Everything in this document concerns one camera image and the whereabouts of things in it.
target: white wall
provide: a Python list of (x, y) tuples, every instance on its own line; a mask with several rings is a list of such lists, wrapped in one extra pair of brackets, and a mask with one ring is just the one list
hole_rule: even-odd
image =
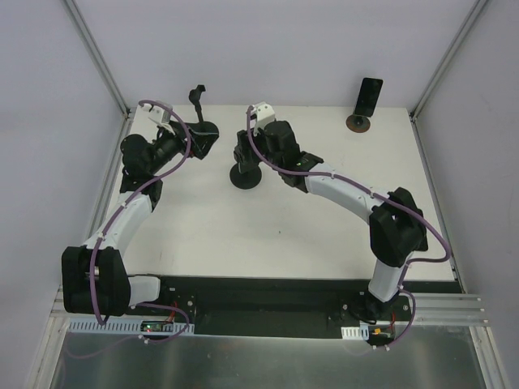
[(474, 0), (78, 0), (122, 94), (186, 104), (417, 103)]
[(16, 389), (122, 116), (59, 1), (1, 1), (0, 53), (0, 386)]
[(519, 2), (494, 0), (418, 120), (457, 262), (519, 387)]

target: purple cable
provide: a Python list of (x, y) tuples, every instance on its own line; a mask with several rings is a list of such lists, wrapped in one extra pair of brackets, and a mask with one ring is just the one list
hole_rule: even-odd
[[(175, 172), (178, 168), (180, 168), (180, 166), (182, 166), (184, 164), (184, 162), (186, 162), (186, 159), (189, 157), (189, 153), (191, 151), (191, 136), (189, 134), (189, 129), (187, 128), (186, 123), (184, 123), (184, 121), (170, 107), (168, 107), (158, 101), (153, 101), (153, 100), (139, 101), (140, 106), (143, 106), (145, 104), (150, 104), (150, 105), (155, 105), (157, 107), (160, 107), (164, 111), (169, 113), (171, 116), (173, 116), (175, 119), (177, 119), (177, 122), (180, 123), (180, 126), (182, 126), (182, 129), (186, 133), (186, 140), (187, 140), (186, 151), (184, 152), (182, 159), (172, 169), (161, 174), (160, 176), (156, 176), (156, 177), (152, 178), (148, 182), (145, 182), (142, 186), (137, 188), (137, 190), (133, 194), (131, 194), (130, 197), (128, 197), (128, 199), (125, 201), (125, 204), (128, 204), (140, 192), (142, 192), (148, 186), (152, 185), (154, 182), (157, 182), (157, 181), (161, 180), (162, 178), (169, 176), (171, 173)], [(94, 275), (94, 272), (96, 270), (96, 256), (97, 256), (97, 251), (99, 251), (99, 247), (101, 246), (101, 243), (103, 242), (104, 236), (108, 233), (108, 231), (110, 230), (110, 227), (112, 226), (112, 224), (114, 224), (114, 222), (116, 221), (118, 216), (121, 214), (121, 212), (124, 210), (124, 208), (125, 208), (124, 205), (121, 205), (114, 212), (112, 217), (110, 217), (109, 220), (106, 222), (105, 227), (101, 230), (102, 236), (97, 238), (96, 244), (94, 245), (94, 248), (92, 250), (92, 256), (90, 257), (90, 267), (89, 267), (90, 298), (92, 299), (92, 308), (93, 308), (94, 314), (96, 315), (97, 322), (101, 326), (104, 326), (106, 324), (106, 321), (108, 320), (108, 316), (106, 316), (105, 319), (103, 320), (103, 318), (101, 317), (101, 312), (99, 311), (99, 303), (97, 301), (97, 292), (96, 292), (96, 277)]]
[[(182, 327), (182, 329), (180, 331), (175, 332), (172, 336), (168, 336), (166, 339), (163, 339), (163, 340), (148, 339), (148, 342), (151, 343), (151, 344), (161, 344), (161, 343), (165, 343), (165, 342), (168, 342), (170, 340), (173, 340), (173, 339), (179, 337), (183, 332), (185, 332), (189, 328), (189, 316), (187, 316), (186, 312), (184, 312), (183, 310), (181, 310), (179, 308), (176, 308), (174, 306), (159, 306), (157, 304), (148, 304), (146, 302), (142, 302), (142, 303), (137, 304), (137, 305), (138, 306), (145, 306), (147, 308), (158, 308), (158, 309), (162, 309), (162, 310), (174, 310), (175, 312), (180, 313), (184, 317), (184, 319), (186, 320), (186, 325), (184, 327)], [(89, 358), (96, 357), (96, 356), (98, 356), (98, 355), (100, 355), (102, 353), (108, 352), (108, 351), (116, 348), (120, 344), (122, 344), (122, 343), (124, 343), (124, 342), (126, 342), (127, 340), (130, 340), (130, 339), (139, 339), (139, 338), (135, 337), (135, 335), (125, 336), (124, 338), (121, 338), (117, 342), (113, 342), (111, 345), (109, 345), (109, 346), (107, 346), (105, 348), (102, 348), (101, 350), (97, 350), (94, 353), (89, 353), (89, 354), (84, 354), (84, 355), (77, 355), (77, 354), (71, 353), (69, 351), (68, 347), (67, 347), (66, 340), (65, 340), (65, 342), (63, 343), (63, 352), (68, 357), (70, 357), (72, 359), (78, 359), (78, 360), (89, 359)], [(61, 379), (60, 388), (63, 388), (65, 386), (65, 381), (66, 381), (65, 376), (66, 376), (65, 359), (62, 359), (62, 379)]]
[(383, 202), (399, 209), (400, 211), (407, 213), (408, 215), (412, 216), (416, 220), (418, 220), (420, 223), (422, 223), (425, 226), (426, 229), (428, 229), (432, 233), (432, 235), (438, 240), (438, 242), (444, 248), (445, 255), (442, 258), (439, 258), (439, 259), (415, 258), (415, 259), (410, 259), (405, 263), (404, 269), (402, 270), (402, 273), (400, 276), (400, 279), (398, 280), (398, 288), (400, 289), (400, 293), (406, 294), (407, 296), (409, 296), (411, 298), (411, 301), (413, 302), (413, 309), (412, 309), (412, 313), (411, 313), (411, 319), (409, 320), (407, 326), (405, 326), (404, 331), (402, 331), (402, 333), (391, 343), (391, 344), (393, 344), (395, 341), (399, 340), (403, 335), (405, 335), (407, 333), (407, 331), (410, 329), (411, 325), (413, 324), (414, 317), (416, 315), (416, 299), (414, 298), (414, 295), (411, 292), (408, 292), (408, 291), (402, 289), (402, 284), (404, 282), (405, 274), (407, 273), (407, 270), (409, 269), (410, 264), (415, 263), (415, 262), (442, 263), (442, 262), (448, 261), (448, 259), (451, 258), (451, 255), (453, 254), (450, 245), (447, 243), (447, 241), (445, 241), (445, 239), (440, 235), (440, 233), (438, 231), (436, 231), (436, 229), (432, 226), (432, 224), (429, 223), (427, 220), (425, 220), (417, 212), (413, 211), (412, 209), (409, 209), (408, 207), (404, 207), (403, 205), (401, 205), (399, 203), (395, 203), (394, 201), (385, 198), (381, 194), (371, 192), (371, 190), (369, 188), (356, 182), (355, 180), (352, 180), (351, 178), (341, 176), (340, 174), (331, 174), (329, 172), (294, 172), (291, 170), (286, 170), (286, 169), (280, 168), (280, 167), (272, 164), (270, 161), (267, 160), (267, 158), (265, 158), (263, 156), (263, 154), (261, 154), (260, 150), (254, 144), (254, 138), (252, 136), (252, 130), (251, 130), (251, 111), (253, 110), (253, 108), (254, 107), (249, 106), (249, 108), (247, 109), (247, 137), (249, 139), (249, 143), (251, 144), (252, 150), (254, 150), (254, 153), (268, 167), (272, 168), (273, 170), (275, 170), (279, 173), (289, 174), (292, 176), (305, 176), (305, 177), (322, 176), (322, 177), (337, 178), (343, 182), (346, 182), (346, 183), (360, 189), (364, 193), (369, 194), (374, 199), (383, 201)]

